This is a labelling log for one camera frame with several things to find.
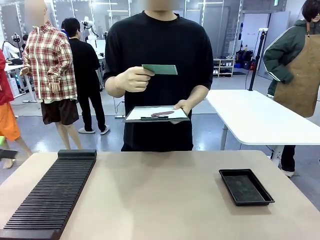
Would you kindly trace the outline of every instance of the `green card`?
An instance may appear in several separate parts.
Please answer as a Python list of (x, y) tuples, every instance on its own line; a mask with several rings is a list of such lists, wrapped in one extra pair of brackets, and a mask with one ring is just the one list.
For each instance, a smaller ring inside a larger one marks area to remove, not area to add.
[(144, 64), (144, 69), (150, 70), (154, 74), (162, 75), (178, 75), (177, 68), (175, 65), (155, 65), (155, 64)]

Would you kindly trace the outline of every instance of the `brown apron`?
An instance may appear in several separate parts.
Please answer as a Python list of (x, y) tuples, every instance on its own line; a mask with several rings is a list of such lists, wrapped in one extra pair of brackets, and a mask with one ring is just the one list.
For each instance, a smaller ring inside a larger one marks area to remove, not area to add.
[(320, 86), (320, 35), (308, 35), (300, 54), (286, 67), (293, 74), (289, 83), (278, 82), (274, 100), (302, 117), (315, 113)]

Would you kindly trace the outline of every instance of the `black t-shirt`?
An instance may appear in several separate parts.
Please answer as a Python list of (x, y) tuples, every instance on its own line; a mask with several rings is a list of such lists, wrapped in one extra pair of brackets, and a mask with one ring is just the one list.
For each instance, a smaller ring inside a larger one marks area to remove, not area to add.
[(69, 39), (74, 76), (78, 95), (87, 94), (88, 91), (99, 91), (100, 83), (96, 70), (100, 63), (94, 48), (77, 38)]
[[(210, 40), (202, 26), (179, 15), (160, 21), (142, 12), (116, 22), (108, 33), (105, 59), (105, 80), (143, 64), (176, 65), (178, 75), (155, 75), (144, 92), (126, 92), (126, 115), (136, 106), (173, 106), (195, 86), (210, 89), (212, 84)], [(191, 150), (192, 123), (126, 123), (124, 143), (137, 151)]]

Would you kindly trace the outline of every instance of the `man's right hand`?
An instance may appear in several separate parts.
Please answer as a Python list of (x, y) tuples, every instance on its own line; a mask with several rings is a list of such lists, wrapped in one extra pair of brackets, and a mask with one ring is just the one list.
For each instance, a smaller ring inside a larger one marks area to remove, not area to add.
[(152, 71), (142, 66), (134, 66), (116, 76), (114, 82), (118, 89), (131, 93), (139, 93), (146, 90), (150, 78), (154, 75)]
[(28, 67), (24, 67), (20, 70), (20, 76), (24, 76), (29, 72), (29, 68)]

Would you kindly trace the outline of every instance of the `apron strap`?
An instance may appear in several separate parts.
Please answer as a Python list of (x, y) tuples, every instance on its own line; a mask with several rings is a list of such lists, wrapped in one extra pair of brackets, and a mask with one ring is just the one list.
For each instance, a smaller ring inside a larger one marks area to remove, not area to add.
[(306, 32), (308, 33), (308, 38), (310, 38), (310, 22), (306, 23)]

